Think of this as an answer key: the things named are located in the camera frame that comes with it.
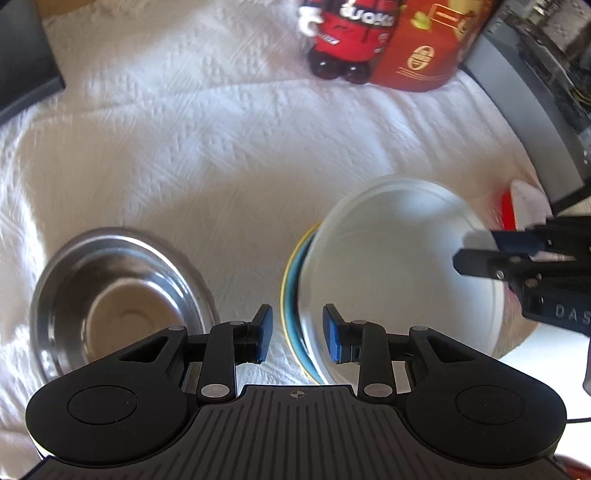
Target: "blue bowl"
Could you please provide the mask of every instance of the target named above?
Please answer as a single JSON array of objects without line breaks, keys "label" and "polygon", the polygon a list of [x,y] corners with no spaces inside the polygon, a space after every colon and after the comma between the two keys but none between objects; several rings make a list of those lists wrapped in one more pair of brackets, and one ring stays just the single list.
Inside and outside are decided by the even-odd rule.
[{"label": "blue bowl", "polygon": [[283,324],[285,338],[287,338],[287,343],[291,352],[294,354],[297,362],[300,364],[301,369],[306,375],[318,384],[323,384],[324,382],[322,381],[322,378],[306,351],[304,337],[301,331],[300,315],[297,308],[300,271],[317,230],[318,225],[311,228],[302,237],[291,254],[289,262],[287,262],[287,267],[285,268],[285,273],[283,275],[283,282],[281,284],[280,309],[281,323]]}]

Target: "wooden surface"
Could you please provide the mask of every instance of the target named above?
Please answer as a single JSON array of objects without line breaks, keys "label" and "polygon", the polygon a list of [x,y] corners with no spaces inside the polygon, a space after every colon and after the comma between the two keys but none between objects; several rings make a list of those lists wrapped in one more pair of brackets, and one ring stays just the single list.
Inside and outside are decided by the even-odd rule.
[{"label": "wooden surface", "polygon": [[93,1],[94,0],[35,0],[42,18],[65,14]]}]

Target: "white bedspread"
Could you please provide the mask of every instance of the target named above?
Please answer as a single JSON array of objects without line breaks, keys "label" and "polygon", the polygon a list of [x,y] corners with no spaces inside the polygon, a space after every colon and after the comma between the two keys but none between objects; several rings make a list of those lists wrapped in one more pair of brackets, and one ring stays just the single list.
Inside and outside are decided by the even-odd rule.
[{"label": "white bedspread", "polygon": [[[300,236],[350,189],[436,180],[493,226],[521,144],[465,74],[430,93],[315,79],[293,0],[101,2],[47,23],[67,82],[0,128],[0,477],[37,461],[24,409],[40,386],[27,310],[45,262],[84,230],[150,230],[202,272],[222,320],[278,295]],[[279,322],[239,382],[305,382]]]}]

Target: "white toy hand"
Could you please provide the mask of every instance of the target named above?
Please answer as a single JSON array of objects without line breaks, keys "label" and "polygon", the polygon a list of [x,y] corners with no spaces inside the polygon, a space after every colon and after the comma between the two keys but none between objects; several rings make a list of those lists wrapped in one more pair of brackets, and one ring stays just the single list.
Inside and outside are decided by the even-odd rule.
[{"label": "white toy hand", "polygon": [[318,24],[324,23],[322,9],[318,7],[300,7],[298,13],[300,14],[300,20],[298,22],[300,31],[306,37],[315,37],[318,35]]}]

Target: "gold emblem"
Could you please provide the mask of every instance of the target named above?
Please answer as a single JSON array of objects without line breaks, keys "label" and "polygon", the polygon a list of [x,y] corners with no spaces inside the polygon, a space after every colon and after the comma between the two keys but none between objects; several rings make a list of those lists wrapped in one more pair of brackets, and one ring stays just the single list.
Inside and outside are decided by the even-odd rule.
[{"label": "gold emblem", "polygon": [[422,70],[433,59],[435,50],[429,45],[415,48],[407,60],[408,68],[411,70]]}]

